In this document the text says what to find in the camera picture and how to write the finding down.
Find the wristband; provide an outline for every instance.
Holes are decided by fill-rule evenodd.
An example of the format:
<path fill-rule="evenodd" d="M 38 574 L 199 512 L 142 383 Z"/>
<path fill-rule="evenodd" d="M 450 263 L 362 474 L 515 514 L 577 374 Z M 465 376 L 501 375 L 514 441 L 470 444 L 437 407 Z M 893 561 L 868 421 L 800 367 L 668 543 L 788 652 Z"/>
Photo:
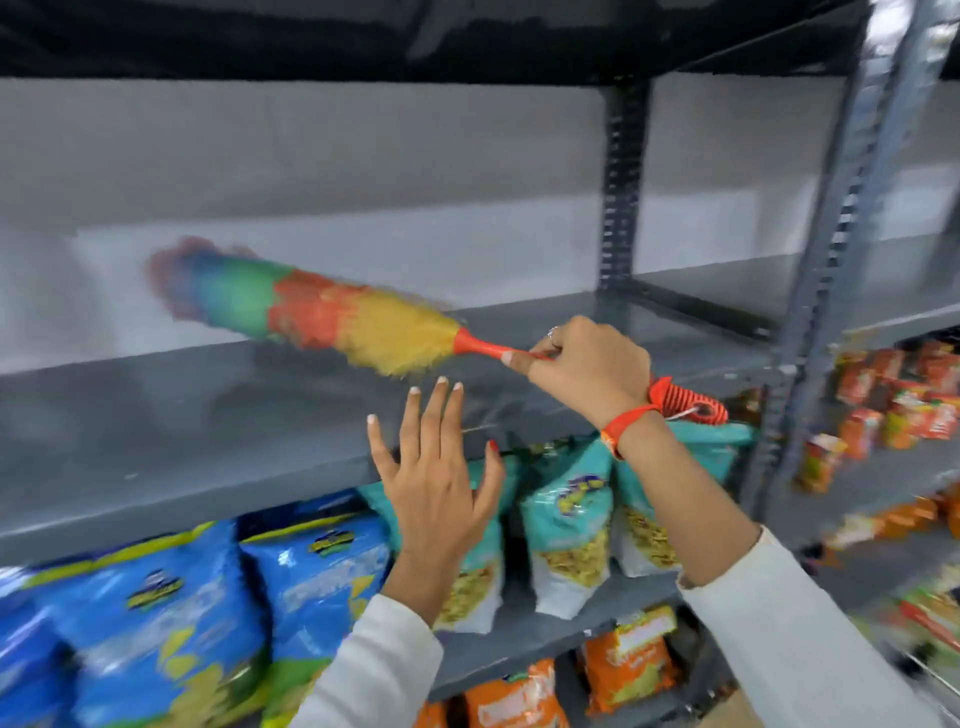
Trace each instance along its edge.
<path fill-rule="evenodd" d="M 631 409 L 622 415 L 617 415 L 609 425 L 600 430 L 601 442 L 607 446 L 607 449 L 615 459 L 623 460 L 623 456 L 617 452 L 616 446 L 617 443 L 620 442 L 620 436 L 624 430 L 643 417 L 647 412 L 660 412 L 660 408 L 655 404 L 644 404 L 637 409 Z"/>

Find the white wall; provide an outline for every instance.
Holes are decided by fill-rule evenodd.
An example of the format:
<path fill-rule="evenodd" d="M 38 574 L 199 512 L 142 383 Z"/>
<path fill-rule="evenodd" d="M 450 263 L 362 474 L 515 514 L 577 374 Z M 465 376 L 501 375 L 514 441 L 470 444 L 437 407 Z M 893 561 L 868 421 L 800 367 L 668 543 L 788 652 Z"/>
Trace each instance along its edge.
<path fill-rule="evenodd" d="M 658 82 L 638 271 L 798 250 L 839 94 Z M 231 340 L 143 285 L 187 233 L 449 305 L 595 282 L 593 89 L 3 80 L 0 108 L 0 372 Z M 885 234 L 942 225 L 958 112 L 939 87 Z"/>

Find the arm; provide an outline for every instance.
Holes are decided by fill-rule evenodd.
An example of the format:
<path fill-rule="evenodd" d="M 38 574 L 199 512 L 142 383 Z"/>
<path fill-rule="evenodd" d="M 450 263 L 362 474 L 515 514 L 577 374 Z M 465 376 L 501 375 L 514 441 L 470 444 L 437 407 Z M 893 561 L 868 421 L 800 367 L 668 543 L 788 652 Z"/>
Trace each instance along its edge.
<path fill-rule="evenodd" d="M 483 482 L 473 493 L 461 425 L 464 388 L 457 384 L 449 401 L 447 390 L 440 377 L 422 419 L 420 390 L 410 390 L 399 463 L 376 417 L 367 419 L 373 463 L 403 545 L 380 594 L 300 704 L 291 728 L 407 728 L 430 693 L 444 656 L 431 627 L 464 556 L 496 512 L 505 475 L 490 442 Z"/>
<path fill-rule="evenodd" d="M 650 358 L 615 329 L 575 318 L 535 352 L 504 363 L 597 429 L 647 403 Z M 684 597 L 710 629 L 743 691 L 770 728 L 939 726 L 934 715 L 804 573 L 648 412 L 618 450 L 634 470 L 690 587 Z"/>

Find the gray shelf surface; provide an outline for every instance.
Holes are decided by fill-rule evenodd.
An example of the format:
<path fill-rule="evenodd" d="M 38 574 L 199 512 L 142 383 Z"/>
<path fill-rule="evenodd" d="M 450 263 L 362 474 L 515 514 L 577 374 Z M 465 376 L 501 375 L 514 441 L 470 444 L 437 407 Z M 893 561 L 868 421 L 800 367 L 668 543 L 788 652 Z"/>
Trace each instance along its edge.
<path fill-rule="evenodd" d="M 611 578 L 579 615 L 557 619 L 537 614 L 529 579 L 508 573 L 503 606 L 489 635 L 441 634 L 444 661 L 430 699 L 443 700 L 474 685 L 526 669 L 537 660 L 556 657 L 590 637 L 609 632 L 617 618 L 679 599 L 676 573 L 630 579 L 611 566 Z"/>
<path fill-rule="evenodd" d="M 762 380 L 763 348 L 592 293 L 453 313 L 529 347 L 575 314 L 642 342 L 660 375 L 725 397 Z M 579 416 L 497 361 L 451 360 L 468 456 L 588 434 Z M 405 392 L 336 352 L 245 342 L 0 377 L 0 564 L 35 563 L 377 480 L 366 417 L 396 437 Z"/>
<path fill-rule="evenodd" d="M 743 315 L 775 331 L 786 314 L 800 254 L 636 276 L 663 303 L 702 316 L 705 306 L 728 318 Z M 883 240 L 871 245 L 853 303 L 846 343 L 890 346 L 900 339 L 960 324 L 960 241 L 945 235 Z"/>
<path fill-rule="evenodd" d="M 577 676 L 573 661 L 564 656 L 557 661 L 556 671 L 557 698 L 570 728 L 654 728 L 684 706 L 683 694 L 675 688 L 626 705 L 608 716 L 588 716 L 587 687 Z"/>
<path fill-rule="evenodd" d="M 904 539 L 870 541 L 842 551 L 842 567 L 821 567 L 815 577 L 845 612 L 862 612 L 879 600 L 918 586 L 938 567 L 960 556 L 960 541 L 945 526 Z"/>
<path fill-rule="evenodd" d="M 773 494 L 766 524 L 790 548 L 835 531 L 848 514 L 873 514 L 916 496 L 929 496 L 960 479 L 960 442 L 922 440 L 907 450 L 875 449 L 863 461 L 845 460 L 827 493 L 790 484 Z"/>

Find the white sleeve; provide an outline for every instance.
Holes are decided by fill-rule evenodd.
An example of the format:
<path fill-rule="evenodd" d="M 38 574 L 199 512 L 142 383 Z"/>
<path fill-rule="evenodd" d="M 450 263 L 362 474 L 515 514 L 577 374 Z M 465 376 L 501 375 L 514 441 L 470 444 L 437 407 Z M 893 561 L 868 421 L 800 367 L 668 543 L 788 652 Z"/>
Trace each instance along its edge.
<path fill-rule="evenodd" d="M 941 728 L 766 528 L 727 573 L 682 592 L 767 728 Z"/>
<path fill-rule="evenodd" d="M 408 728 L 443 656 L 418 615 L 377 595 L 303 699 L 290 728 Z"/>

